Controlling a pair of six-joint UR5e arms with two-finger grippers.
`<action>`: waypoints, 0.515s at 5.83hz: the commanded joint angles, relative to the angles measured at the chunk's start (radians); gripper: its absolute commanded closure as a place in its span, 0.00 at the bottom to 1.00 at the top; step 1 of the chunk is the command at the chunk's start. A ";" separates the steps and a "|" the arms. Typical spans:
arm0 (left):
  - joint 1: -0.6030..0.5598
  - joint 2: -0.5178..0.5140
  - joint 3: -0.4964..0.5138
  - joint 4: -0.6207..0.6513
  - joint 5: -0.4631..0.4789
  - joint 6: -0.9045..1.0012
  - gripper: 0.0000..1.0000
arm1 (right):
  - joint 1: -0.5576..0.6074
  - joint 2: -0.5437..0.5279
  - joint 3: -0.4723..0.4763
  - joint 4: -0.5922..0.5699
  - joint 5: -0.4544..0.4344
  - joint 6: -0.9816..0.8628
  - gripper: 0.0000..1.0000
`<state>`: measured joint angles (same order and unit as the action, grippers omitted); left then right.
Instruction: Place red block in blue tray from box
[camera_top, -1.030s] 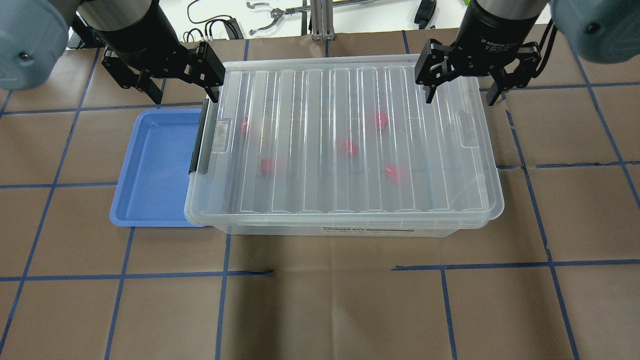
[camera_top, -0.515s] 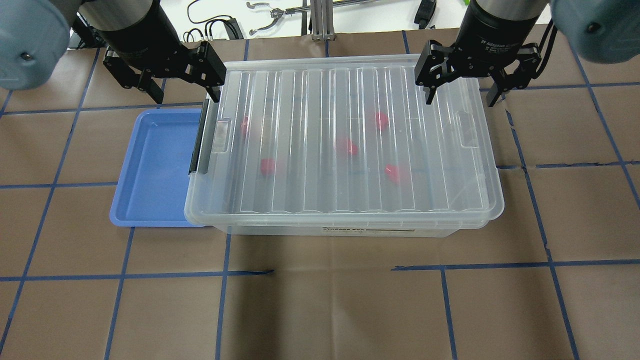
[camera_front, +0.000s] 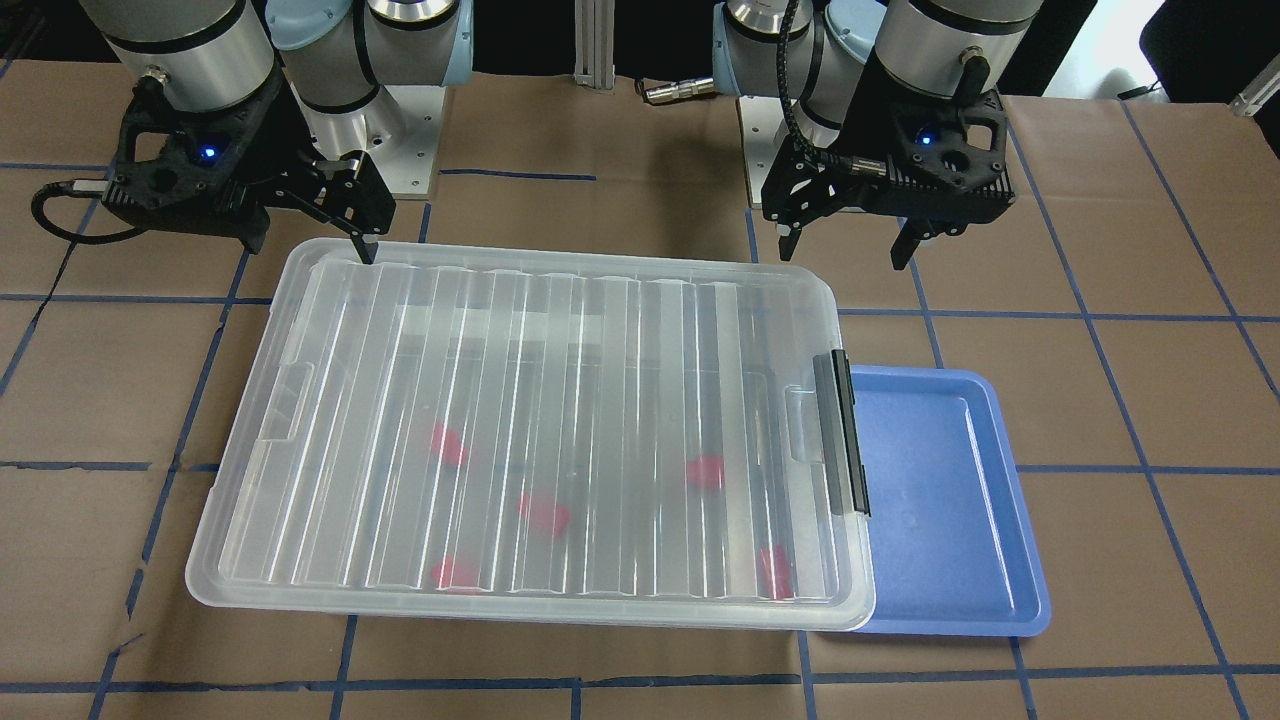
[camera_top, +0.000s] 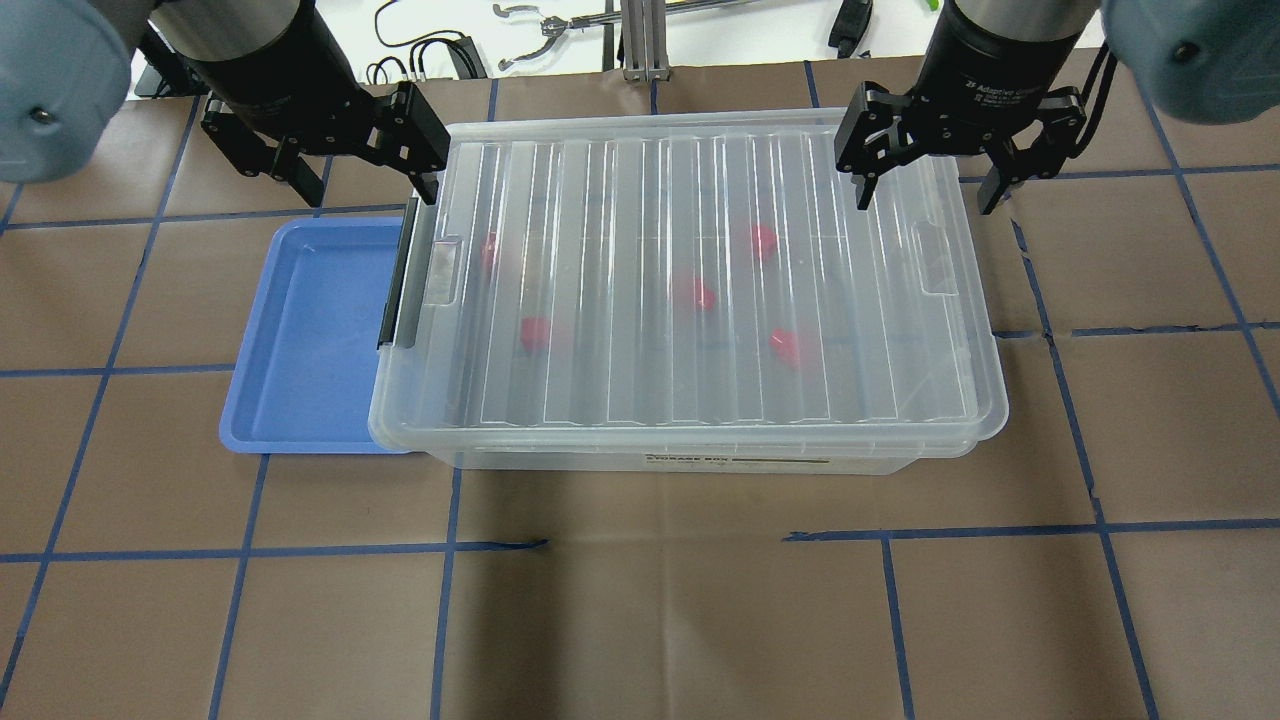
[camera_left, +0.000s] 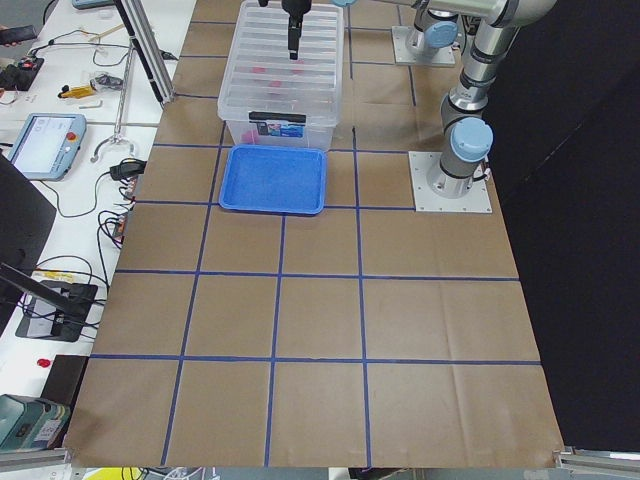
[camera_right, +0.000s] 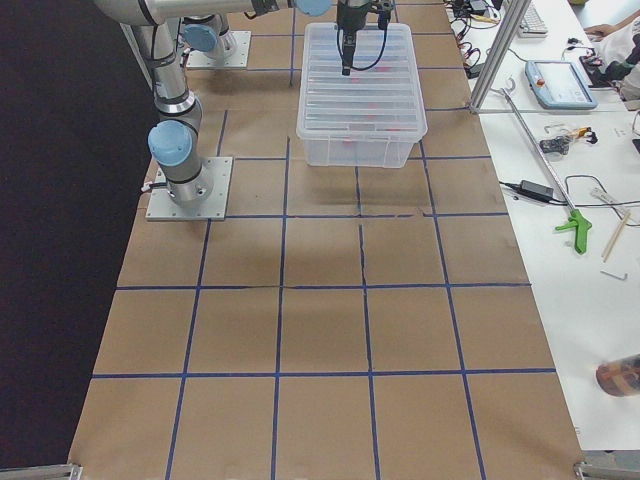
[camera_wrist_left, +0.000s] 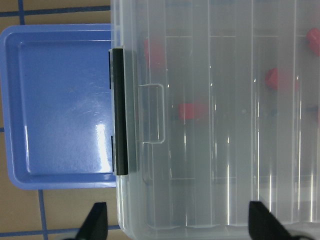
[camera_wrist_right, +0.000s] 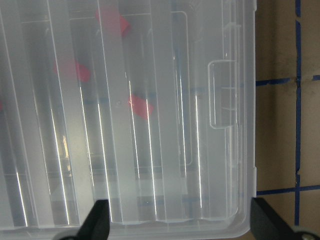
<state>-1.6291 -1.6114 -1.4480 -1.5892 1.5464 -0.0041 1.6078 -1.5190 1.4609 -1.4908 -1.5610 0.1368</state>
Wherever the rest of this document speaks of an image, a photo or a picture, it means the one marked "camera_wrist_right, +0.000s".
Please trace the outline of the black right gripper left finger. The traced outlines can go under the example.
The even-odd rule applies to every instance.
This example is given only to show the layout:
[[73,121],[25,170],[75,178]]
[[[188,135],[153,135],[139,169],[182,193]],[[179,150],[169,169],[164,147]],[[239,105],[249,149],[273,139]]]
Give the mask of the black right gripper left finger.
[[76,240],[107,240],[110,234],[110,210],[107,199],[97,200],[82,226]]

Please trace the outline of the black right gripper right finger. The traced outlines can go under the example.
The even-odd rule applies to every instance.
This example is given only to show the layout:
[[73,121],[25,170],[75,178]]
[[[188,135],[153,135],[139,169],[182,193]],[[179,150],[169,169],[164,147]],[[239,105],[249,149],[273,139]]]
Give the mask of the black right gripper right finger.
[[295,240],[292,228],[264,198],[252,197],[250,231],[256,240]]

